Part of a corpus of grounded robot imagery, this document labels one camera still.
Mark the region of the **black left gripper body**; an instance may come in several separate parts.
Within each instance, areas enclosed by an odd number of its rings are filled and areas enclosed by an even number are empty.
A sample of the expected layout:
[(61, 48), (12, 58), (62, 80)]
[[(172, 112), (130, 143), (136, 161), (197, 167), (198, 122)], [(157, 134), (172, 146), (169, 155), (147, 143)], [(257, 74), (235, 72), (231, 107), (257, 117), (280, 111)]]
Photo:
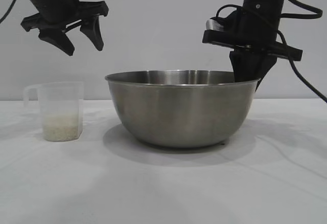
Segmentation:
[(91, 16), (107, 16), (109, 9), (105, 1), (82, 2), (80, 0), (30, 0), (38, 13), (25, 17), (21, 26), (31, 29), (62, 29), (78, 20)]

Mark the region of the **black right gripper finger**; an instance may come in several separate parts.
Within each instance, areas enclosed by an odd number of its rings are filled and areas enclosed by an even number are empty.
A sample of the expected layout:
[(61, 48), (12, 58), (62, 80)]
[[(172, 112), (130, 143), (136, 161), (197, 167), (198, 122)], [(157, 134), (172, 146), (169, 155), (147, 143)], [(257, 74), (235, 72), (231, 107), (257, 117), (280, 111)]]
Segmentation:
[(266, 74), (270, 71), (270, 69), (276, 64), (277, 57), (270, 55), (263, 55), (259, 58), (258, 65), (256, 67), (256, 78), (259, 80), (256, 86), (256, 89), (259, 88), (259, 85), (263, 81)]
[(235, 82), (245, 82), (258, 79), (258, 54), (231, 51), (229, 58), (232, 65)]

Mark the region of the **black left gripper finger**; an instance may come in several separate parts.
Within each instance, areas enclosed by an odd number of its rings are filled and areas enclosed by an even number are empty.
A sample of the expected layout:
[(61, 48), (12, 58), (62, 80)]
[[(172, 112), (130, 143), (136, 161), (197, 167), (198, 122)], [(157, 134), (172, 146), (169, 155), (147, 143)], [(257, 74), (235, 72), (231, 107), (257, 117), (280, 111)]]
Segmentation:
[(100, 31), (98, 15), (83, 20), (80, 31), (92, 42), (98, 51), (103, 50), (104, 43)]
[(75, 47), (67, 35), (60, 29), (42, 29), (39, 30), (39, 39), (52, 44), (67, 55), (73, 55)]

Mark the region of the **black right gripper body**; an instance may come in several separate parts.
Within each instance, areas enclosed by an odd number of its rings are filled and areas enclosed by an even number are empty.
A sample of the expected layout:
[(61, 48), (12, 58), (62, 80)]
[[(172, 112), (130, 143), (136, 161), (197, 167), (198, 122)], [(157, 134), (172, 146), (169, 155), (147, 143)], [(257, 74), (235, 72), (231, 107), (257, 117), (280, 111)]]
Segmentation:
[(227, 17), (206, 22), (203, 43), (300, 61), (303, 51), (277, 42), (284, 0), (244, 0)]

